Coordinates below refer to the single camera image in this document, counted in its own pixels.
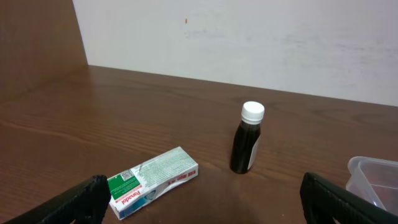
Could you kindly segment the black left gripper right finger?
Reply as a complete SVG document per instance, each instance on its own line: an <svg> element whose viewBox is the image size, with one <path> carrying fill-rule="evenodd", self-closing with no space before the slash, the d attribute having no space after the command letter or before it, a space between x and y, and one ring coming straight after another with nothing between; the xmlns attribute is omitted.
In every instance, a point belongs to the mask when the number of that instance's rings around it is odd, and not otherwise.
<svg viewBox="0 0 398 224"><path fill-rule="evenodd" d="M303 176L300 198L307 224L397 224L396 215L312 172Z"/></svg>

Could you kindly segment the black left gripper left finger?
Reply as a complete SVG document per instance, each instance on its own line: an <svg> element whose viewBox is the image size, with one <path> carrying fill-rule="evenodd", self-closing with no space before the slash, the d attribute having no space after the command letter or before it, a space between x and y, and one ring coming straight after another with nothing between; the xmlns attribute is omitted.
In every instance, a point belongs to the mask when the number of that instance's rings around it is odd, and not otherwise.
<svg viewBox="0 0 398 224"><path fill-rule="evenodd" d="M111 200L105 175L94 175L6 224L101 224Z"/></svg>

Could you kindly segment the white green Panadol box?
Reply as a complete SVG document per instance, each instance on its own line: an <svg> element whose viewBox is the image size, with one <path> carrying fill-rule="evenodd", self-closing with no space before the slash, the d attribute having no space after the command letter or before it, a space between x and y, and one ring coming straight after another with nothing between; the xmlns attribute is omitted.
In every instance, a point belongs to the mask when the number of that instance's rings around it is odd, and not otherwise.
<svg viewBox="0 0 398 224"><path fill-rule="evenodd" d="M198 163L180 146L108 178L109 205L123 220L198 175Z"/></svg>

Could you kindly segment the clear plastic container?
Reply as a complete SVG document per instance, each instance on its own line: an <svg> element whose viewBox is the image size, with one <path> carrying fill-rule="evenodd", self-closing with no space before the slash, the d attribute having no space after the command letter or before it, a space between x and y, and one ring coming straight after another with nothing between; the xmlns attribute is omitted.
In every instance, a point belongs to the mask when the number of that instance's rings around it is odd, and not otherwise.
<svg viewBox="0 0 398 224"><path fill-rule="evenodd" d="M349 160L351 174L346 190L397 215L398 171L396 161L356 156Z"/></svg>

